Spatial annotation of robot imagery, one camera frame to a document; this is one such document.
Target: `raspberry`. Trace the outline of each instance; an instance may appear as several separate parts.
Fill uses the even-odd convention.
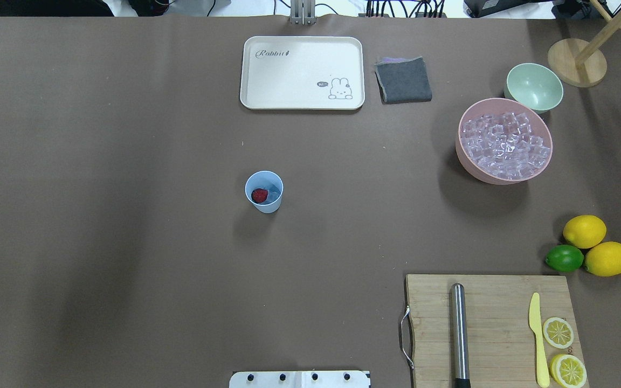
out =
[[[251,199],[256,204],[261,204],[261,203],[265,202],[265,200],[267,199],[267,190],[265,190],[265,189],[255,189],[255,190],[253,190],[253,193],[251,194]]]

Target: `wooden round base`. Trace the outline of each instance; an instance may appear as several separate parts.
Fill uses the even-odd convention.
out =
[[[574,58],[589,42],[581,39],[563,39],[556,42],[548,51],[548,62],[562,81],[577,88],[590,88],[603,80],[608,71],[605,56],[596,50],[583,65],[576,66]]]

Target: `wooden cutting board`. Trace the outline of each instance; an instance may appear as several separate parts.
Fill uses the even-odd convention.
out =
[[[449,290],[454,283],[464,286],[473,388],[538,387],[535,342],[528,327],[528,304],[534,292],[540,294],[542,322],[557,316],[571,324],[575,336],[571,353],[584,361],[564,276],[409,274],[406,300],[411,308],[415,388],[452,386]],[[556,354],[569,353],[569,349],[557,349],[543,342],[548,363]],[[560,385],[550,377],[550,386]]]

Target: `knife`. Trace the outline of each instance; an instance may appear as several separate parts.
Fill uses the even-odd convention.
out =
[[[530,297],[528,326],[533,330],[533,335],[535,336],[535,380],[542,388],[548,388],[550,386],[550,374],[548,373],[548,362],[545,359],[543,335],[540,332],[540,296],[537,292],[534,292],[532,297]]]
[[[454,388],[471,388],[468,378],[468,345],[466,339],[466,304],[464,302],[464,286],[459,283],[452,285],[450,299],[450,320],[454,337]]]

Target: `gray cloth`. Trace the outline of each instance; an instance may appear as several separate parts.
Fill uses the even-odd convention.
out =
[[[423,57],[383,58],[375,64],[377,82],[385,103],[431,101],[433,91]]]

